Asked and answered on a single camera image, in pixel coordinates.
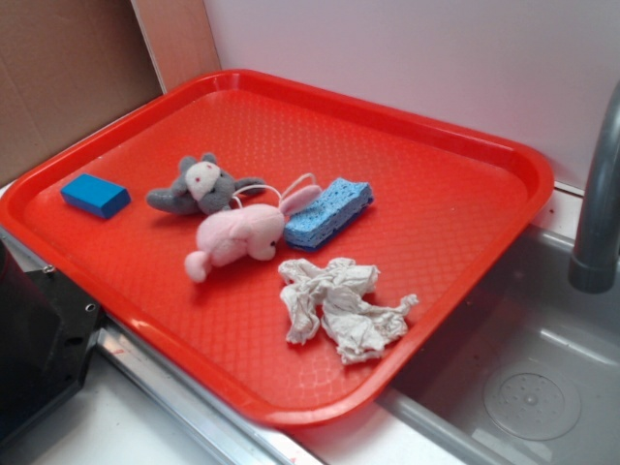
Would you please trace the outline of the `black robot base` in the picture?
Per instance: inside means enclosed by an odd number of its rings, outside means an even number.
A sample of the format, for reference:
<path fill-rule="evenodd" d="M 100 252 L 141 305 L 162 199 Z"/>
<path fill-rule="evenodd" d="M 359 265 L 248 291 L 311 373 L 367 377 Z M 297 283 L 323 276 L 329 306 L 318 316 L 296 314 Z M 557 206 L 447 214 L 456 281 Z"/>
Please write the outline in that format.
<path fill-rule="evenodd" d="M 79 392 L 101 304 L 59 270 L 23 270 L 1 246 L 1 447 Z"/>

